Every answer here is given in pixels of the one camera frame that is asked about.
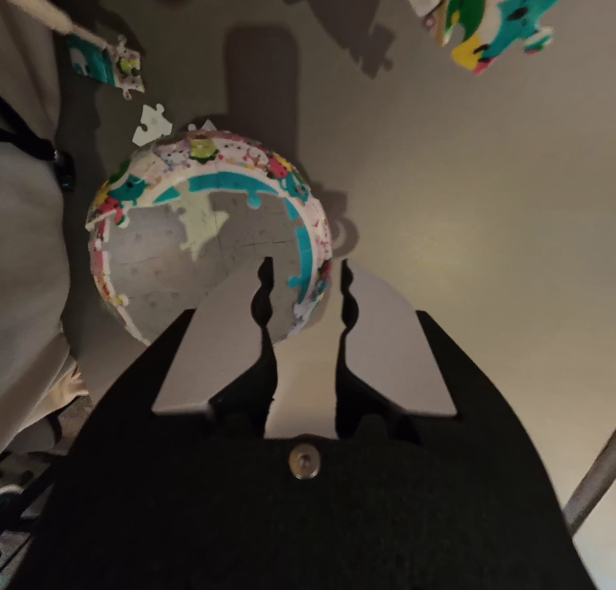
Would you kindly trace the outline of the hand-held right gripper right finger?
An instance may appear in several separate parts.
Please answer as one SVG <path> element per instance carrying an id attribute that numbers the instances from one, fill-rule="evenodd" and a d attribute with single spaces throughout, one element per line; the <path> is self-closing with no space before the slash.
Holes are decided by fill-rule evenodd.
<path id="1" fill-rule="evenodd" d="M 341 266 L 344 329 L 335 371 L 335 430 L 357 434 L 375 416 L 388 437 L 419 440 L 417 417 L 458 411 L 417 311 L 393 286 L 349 259 Z"/>

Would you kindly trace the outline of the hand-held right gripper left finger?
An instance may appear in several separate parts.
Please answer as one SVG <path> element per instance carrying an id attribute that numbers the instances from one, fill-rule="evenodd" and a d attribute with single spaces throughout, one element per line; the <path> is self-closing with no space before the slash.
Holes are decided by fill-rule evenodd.
<path id="1" fill-rule="evenodd" d="M 273 258 L 231 274 L 198 305 L 153 403 L 157 415 L 242 416 L 263 437 L 278 381 L 268 324 Z"/>

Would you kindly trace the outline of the pale puzzle piece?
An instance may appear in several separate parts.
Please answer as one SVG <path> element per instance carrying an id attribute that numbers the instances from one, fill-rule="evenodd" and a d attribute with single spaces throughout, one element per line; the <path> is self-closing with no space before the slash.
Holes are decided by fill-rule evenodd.
<path id="1" fill-rule="evenodd" d="M 425 19 L 440 46 L 455 28 L 463 40 L 451 51 L 458 66 L 481 74 L 517 41 L 525 54 L 541 52 L 552 40 L 552 29 L 540 20 L 559 0 L 442 0 Z"/>

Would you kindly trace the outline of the colourful puzzle ball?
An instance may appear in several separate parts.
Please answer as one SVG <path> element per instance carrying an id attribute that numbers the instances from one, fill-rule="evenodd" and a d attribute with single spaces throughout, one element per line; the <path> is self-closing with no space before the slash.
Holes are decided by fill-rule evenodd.
<path id="1" fill-rule="evenodd" d="M 194 125 L 122 162 L 86 219 L 98 293 L 149 345 L 249 262 L 273 258 L 272 342 L 299 332 L 331 279 L 331 230 L 297 168 L 261 143 Z"/>

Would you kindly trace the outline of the white puzzle piece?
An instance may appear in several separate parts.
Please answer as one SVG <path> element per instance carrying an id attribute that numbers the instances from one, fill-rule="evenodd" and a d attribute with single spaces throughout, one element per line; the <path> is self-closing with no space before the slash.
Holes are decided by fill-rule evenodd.
<path id="1" fill-rule="evenodd" d="M 134 131 L 132 143 L 138 147 L 144 147 L 162 137 L 173 133 L 173 124 L 165 118 L 165 107 L 157 103 L 155 107 L 143 104 L 142 115 L 139 125 Z"/>

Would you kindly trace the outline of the colourful joined puzzle pieces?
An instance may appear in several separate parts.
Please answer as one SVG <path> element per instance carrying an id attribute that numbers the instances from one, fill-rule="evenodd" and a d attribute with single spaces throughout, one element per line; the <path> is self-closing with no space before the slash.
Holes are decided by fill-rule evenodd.
<path id="1" fill-rule="evenodd" d="M 141 55 L 127 48 L 126 38 L 119 36 L 118 44 L 100 48 L 78 36 L 66 40 L 73 70 L 84 77 L 93 79 L 122 90 L 126 100 L 131 92 L 144 93 L 141 76 Z"/>

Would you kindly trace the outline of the beige hoodie drawstring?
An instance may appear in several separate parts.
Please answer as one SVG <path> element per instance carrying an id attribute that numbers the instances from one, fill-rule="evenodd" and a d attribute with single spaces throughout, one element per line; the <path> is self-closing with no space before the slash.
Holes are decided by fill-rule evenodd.
<path id="1" fill-rule="evenodd" d="M 77 36 L 101 49 L 106 49 L 106 40 L 73 22 L 70 16 L 49 0 L 6 0 L 50 30 L 64 36 Z"/>

